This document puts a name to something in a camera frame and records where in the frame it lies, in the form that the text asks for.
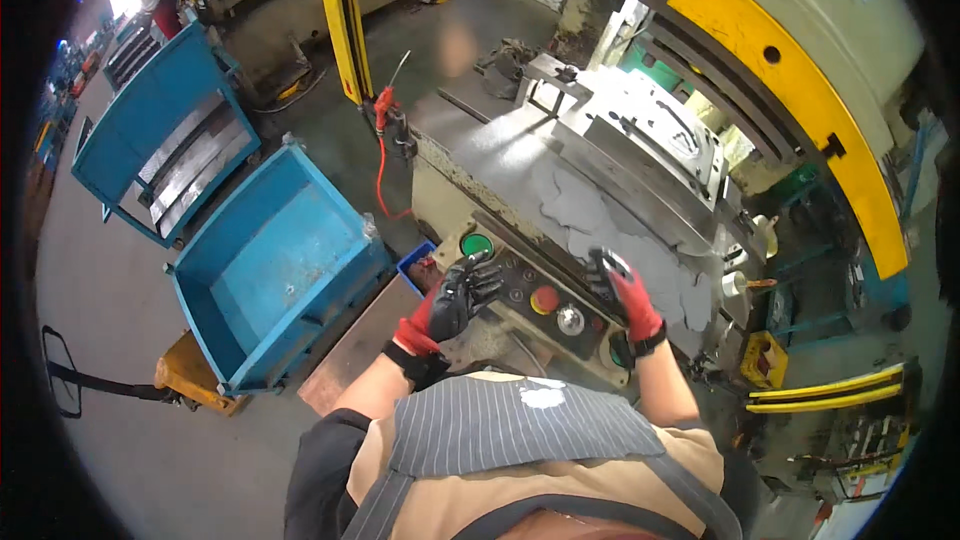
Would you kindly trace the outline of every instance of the hand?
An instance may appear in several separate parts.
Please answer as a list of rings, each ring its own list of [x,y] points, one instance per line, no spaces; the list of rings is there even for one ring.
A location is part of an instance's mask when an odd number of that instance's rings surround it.
[[[664,327],[654,310],[641,276],[627,261],[608,248],[591,248],[586,280],[594,294],[614,306],[630,323],[630,341],[653,338]]]
[[[463,330],[481,309],[494,302],[503,274],[498,266],[481,266],[493,258],[489,251],[460,258],[426,295],[409,319],[400,319],[394,339],[416,355],[440,351]]]

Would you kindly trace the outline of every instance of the paint bucket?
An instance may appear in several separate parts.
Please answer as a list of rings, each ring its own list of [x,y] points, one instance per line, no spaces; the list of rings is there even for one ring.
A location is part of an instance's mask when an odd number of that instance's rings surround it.
[[[743,275],[743,271],[732,271],[723,276],[720,286],[727,298],[739,296],[747,292],[747,276]]]

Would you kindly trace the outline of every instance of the apron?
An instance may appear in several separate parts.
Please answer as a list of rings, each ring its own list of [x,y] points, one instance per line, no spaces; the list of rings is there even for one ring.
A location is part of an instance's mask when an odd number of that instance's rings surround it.
[[[623,397],[550,379],[450,378],[396,403],[387,470],[366,492],[343,540],[385,540],[416,480],[535,462],[642,457],[718,540],[741,540],[726,502],[667,453],[653,426]],[[534,510],[599,517],[664,538],[693,538],[676,522],[630,504],[542,495],[486,513],[454,538],[496,538]]]

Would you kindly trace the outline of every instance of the wrist strap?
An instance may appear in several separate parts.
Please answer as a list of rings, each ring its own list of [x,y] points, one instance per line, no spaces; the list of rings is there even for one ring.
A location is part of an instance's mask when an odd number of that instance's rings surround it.
[[[414,383],[414,391],[434,384],[450,369],[450,361],[443,353],[410,354],[392,340],[380,352],[403,370],[403,377]]]
[[[666,321],[663,319],[660,320],[660,327],[656,332],[650,337],[643,338],[642,340],[636,340],[633,344],[636,347],[636,357],[638,359],[643,359],[644,357],[649,357],[654,350],[660,346],[661,342],[666,340]]]

